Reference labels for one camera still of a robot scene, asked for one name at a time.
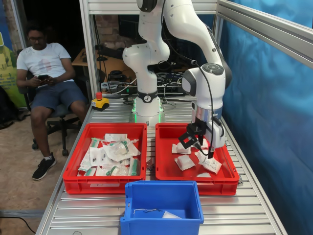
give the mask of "man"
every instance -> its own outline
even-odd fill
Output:
[[[45,121],[63,103],[83,122],[87,99],[73,80],[75,71],[64,47],[58,43],[46,43],[45,30],[38,23],[30,24],[26,33],[32,46],[18,56],[16,85],[37,88],[30,117],[34,137],[44,156],[33,174],[34,180],[40,180],[57,162],[49,149]],[[26,79],[28,71],[34,75],[30,80]],[[48,78],[41,81],[40,75],[48,75]]]

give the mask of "smartphone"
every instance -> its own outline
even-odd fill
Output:
[[[41,80],[41,81],[44,81],[44,80],[46,80],[48,78],[49,78],[49,75],[39,75],[38,76],[38,79]]]

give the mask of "red button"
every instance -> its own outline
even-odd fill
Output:
[[[102,100],[102,92],[97,92],[96,93],[96,99],[97,100]]]

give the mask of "man's hand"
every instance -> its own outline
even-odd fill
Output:
[[[32,79],[27,81],[27,86],[29,87],[38,87],[43,85],[44,82],[39,80],[38,77],[34,76]]]
[[[49,86],[54,86],[54,85],[57,84],[57,83],[58,83],[58,79],[57,79],[57,78],[50,77],[50,76],[49,76],[49,78],[47,78],[47,79],[45,80],[45,84],[48,84]]]

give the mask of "poster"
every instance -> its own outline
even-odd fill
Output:
[[[17,107],[25,107],[25,99],[16,86],[16,55],[12,51],[2,0],[0,0],[0,86]]]

